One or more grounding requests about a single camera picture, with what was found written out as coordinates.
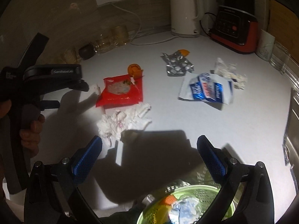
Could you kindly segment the left hand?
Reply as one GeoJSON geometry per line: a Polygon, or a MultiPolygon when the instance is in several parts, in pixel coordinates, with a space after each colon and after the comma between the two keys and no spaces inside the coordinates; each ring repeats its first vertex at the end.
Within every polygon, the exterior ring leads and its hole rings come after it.
{"type": "MultiPolygon", "coordinates": [[[[11,130],[6,117],[11,107],[12,102],[10,100],[1,103],[1,146],[5,152],[8,151],[11,143],[11,130]]],[[[29,128],[19,131],[20,143],[30,158],[33,158],[39,152],[38,145],[41,141],[40,133],[43,130],[44,122],[45,117],[40,114],[37,120],[30,123],[29,128]]]]}

